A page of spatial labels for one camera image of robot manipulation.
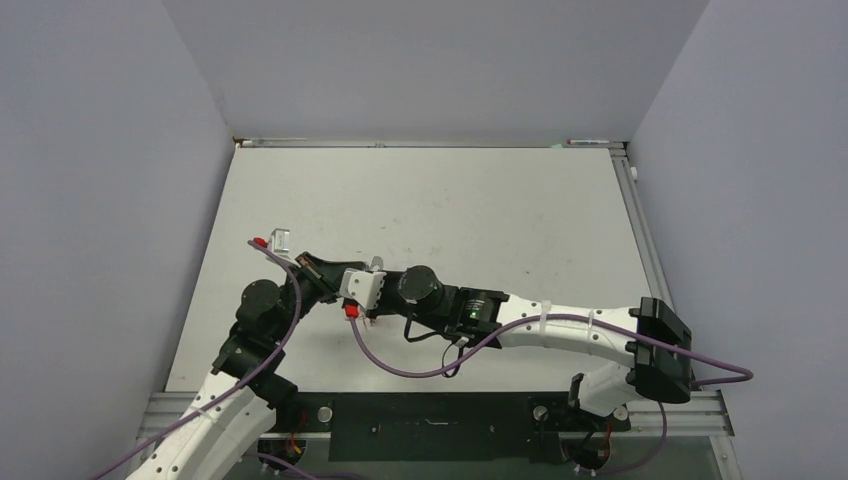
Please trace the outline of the steel oval key holder plate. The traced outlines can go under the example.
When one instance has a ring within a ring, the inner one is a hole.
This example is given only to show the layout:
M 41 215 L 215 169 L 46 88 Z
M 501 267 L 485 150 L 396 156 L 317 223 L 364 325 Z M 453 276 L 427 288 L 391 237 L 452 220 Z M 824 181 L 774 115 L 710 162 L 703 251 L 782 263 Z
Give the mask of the steel oval key holder plate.
M 369 270 L 371 272 L 380 272 L 384 270 L 383 259 L 380 256 L 374 256 L 370 262 Z

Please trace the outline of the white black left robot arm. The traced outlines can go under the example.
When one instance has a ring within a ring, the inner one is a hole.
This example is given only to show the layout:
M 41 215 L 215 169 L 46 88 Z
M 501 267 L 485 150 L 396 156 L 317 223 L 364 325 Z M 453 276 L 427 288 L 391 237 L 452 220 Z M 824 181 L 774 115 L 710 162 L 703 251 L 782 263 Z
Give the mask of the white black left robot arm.
M 294 261 L 271 259 L 286 280 L 245 287 L 236 321 L 194 399 L 130 478 L 222 479 L 262 433 L 296 421 L 298 389 L 275 372 L 284 345 L 316 304 L 338 299 L 346 270 L 366 265 L 307 252 Z

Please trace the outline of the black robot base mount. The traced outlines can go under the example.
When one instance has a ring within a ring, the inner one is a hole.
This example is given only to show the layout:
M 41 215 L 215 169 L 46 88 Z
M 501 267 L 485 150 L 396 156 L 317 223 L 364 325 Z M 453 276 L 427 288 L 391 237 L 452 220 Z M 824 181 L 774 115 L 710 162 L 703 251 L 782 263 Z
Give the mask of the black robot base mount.
M 625 411 L 599 417 L 567 392 L 301 393 L 258 449 L 295 463 L 329 443 L 331 462 L 490 461 L 563 463 L 587 452 L 605 460 Z

